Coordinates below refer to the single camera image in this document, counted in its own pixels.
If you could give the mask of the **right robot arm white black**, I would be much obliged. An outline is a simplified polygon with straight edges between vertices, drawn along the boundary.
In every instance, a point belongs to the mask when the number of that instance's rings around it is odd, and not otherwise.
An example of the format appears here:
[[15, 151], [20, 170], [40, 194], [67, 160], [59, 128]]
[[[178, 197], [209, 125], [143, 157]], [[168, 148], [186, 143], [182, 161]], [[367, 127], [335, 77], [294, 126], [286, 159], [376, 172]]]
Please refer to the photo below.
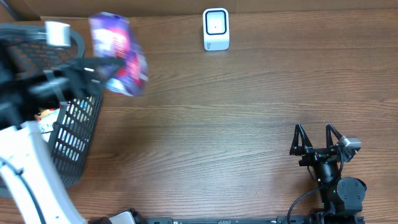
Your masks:
[[[340, 134], [331, 124], [325, 127], [326, 146], [314, 148], [301, 124], [295, 126], [289, 154], [300, 156], [298, 164], [306, 167], [317, 187], [296, 199], [290, 206], [286, 223], [364, 223], [357, 214], [363, 210], [367, 185], [354, 177], [343, 177], [344, 165], [361, 149], [357, 137]], [[305, 217], [293, 217], [296, 204], [318, 192], [322, 208], [314, 208]]]

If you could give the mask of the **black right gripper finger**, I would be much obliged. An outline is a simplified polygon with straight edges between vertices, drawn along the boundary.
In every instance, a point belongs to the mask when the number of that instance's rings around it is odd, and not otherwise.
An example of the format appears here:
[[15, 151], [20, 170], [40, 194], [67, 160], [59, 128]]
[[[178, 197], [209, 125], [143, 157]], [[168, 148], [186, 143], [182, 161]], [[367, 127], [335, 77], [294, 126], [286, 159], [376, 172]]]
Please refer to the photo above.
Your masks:
[[303, 129], [303, 126], [299, 123], [295, 125], [294, 138], [292, 141], [292, 145], [290, 147], [289, 154], [295, 156], [305, 155], [309, 149], [312, 149], [313, 146]]
[[332, 148], [335, 146], [332, 140], [332, 135], [335, 136], [337, 141], [339, 141], [342, 138], [342, 135], [336, 130], [336, 128], [331, 124], [326, 125], [326, 147], [327, 148]]

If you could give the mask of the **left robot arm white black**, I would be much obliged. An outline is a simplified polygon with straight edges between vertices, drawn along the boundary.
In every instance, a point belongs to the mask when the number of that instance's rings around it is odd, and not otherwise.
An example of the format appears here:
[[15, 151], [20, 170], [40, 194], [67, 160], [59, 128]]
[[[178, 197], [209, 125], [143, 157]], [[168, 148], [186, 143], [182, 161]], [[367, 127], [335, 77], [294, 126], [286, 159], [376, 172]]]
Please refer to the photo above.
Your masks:
[[78, 58], [36, 77], [1, 71], [1, 177], [26, 223], [86, 223], [50, 157], [35, 114], [102, 93], [119, 58]]

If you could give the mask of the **small orange packet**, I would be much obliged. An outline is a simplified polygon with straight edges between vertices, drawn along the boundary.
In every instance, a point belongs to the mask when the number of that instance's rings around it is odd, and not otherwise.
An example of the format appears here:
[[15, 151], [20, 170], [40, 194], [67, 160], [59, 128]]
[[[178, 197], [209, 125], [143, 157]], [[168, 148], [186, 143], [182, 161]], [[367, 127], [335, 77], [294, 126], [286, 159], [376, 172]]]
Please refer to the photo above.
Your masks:
[[35, 115], [37, 121], [54, 122], [57, 120], [60, 108], [42, 110]]

